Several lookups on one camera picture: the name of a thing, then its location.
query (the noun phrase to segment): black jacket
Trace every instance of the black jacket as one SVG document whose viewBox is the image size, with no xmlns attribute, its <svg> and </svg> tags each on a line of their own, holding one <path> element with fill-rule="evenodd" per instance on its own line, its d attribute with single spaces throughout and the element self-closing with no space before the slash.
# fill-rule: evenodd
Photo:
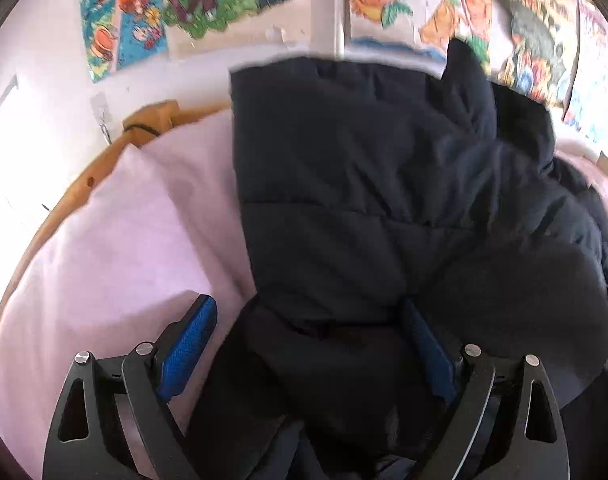
<svg viewBox="0 0 608 480">
<path fill-rule="evenodd" d="M 302 58 L 232 88 L 258 295 L 191 421 L 202 478 L 404 478 L 444 413 L 404 298 L 491 355 L 538 355 L 561 406 L 597 377 L 604 209 L 553 159 L 547 111 L 487 82 L 466 45 L 441 80 Z"/>
</svg>

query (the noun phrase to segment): poster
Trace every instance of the poster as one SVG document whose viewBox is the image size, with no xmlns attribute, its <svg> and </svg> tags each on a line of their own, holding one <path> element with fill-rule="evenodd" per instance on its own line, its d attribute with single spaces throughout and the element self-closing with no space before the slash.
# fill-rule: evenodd
<svg viewBox="0 0 608 480">
<path fill-rule="evenodd" d="M 80 0 L 94 82 L 166 49 L 162 0 Z"/>
<path fill-rule="evenodd" d="M 563 106 L 577 55 L 577 1 L 504 2 L 514 50 L 498 82 L 547 105 Z"/>
<path fill-rule="evenodd" d="M 450 38 L 466 41 L 489 70 L 493 0 L 351 0 L 351 38 L 404 45 L 445 59 Z"/>
<path fill-rule="evenodd" d="M 245 43 L 309 41 L 310 0 L 165 0 L 171 57 Z"/>
<path fill-rule="evenodd" d="M 608 137 L 608 23 L 580 0 L 580 54 L 564 123 L 593 142 Z"/>
</svg>

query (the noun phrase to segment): black cord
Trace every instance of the black cord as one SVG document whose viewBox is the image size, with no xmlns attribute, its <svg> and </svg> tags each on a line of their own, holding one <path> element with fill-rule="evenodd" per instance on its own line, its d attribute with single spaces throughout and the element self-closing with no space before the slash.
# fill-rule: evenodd
<svg viewBox="0 0 608 480">
<path fill-rule="evenodd" d="M 139 124 L 139 123 L 129 124 L 129 126 L 124 128 L 124 133 L 126 133 L 129 130 L 132 130 L 133 128 L 139 128 L 140 130 L 148 132 L 149 134 L 154 135 L 155 137 L 159 137 L 161 135 L 156 129 L 151 128 L 150 126 L 146 126 L 145 124 Z"/>
</svg>

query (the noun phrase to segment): metal screw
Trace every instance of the metal screw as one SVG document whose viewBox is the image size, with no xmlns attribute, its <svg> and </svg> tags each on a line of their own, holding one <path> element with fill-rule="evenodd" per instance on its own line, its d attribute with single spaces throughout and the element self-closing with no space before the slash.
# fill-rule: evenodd
<svg viewBox="0 0 608 480">
<path fill-rule="evenodd" d="M 74 362 L 80 365 L 85 365 L 88 362 L 88 359 L 90 359 L 90 353 L 83 351 L 79 352 L 79 354 L 74 357 Z"/>
<path fill-rule="evenodd" d="M 140 343 L 137 345 L 137 348 L 135 348 L 135 351 L 139 355 L 148 355 L 153 351 L 153 345 L 152 343 Z"/>
<path fill-rule="evenodd" d="M 482 354 L 482 349 L 473 344 L 467 344 L 464 347 L 464 351 L 466 352 L 466 355 L 471 357 L 479 357 Z"/>
<path fill-rule="evenodd" d="M 540 358 L 533 354 L 526 356 L 526 362 L 531 366 L 540 366 Z"/>
</svg>

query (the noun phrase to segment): blue gripper pad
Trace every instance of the blue gripper pad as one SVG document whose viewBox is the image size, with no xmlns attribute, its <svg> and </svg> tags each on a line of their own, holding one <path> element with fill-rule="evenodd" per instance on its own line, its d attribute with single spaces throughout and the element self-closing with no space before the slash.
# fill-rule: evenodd
<svg viewBox="0 0 608 480">
<path fill-rule="evenodd" d="M 411 300 L 402 304 L 401 317 L 404 333 L 417 349 L 433 395 L 441 397 L 450 406 L 458 396 L 453 361 Z"/>
<path fill-rule="evenodd" d="M 188 320 L 169 354 L 161 363 L 161 379 L 157 396 L 164 402 L 181 394 L 201 357 L 206 343 L 217 324 L 217 304 L 210 296 L 205 298 L 193 317 Z"/>
</svg>

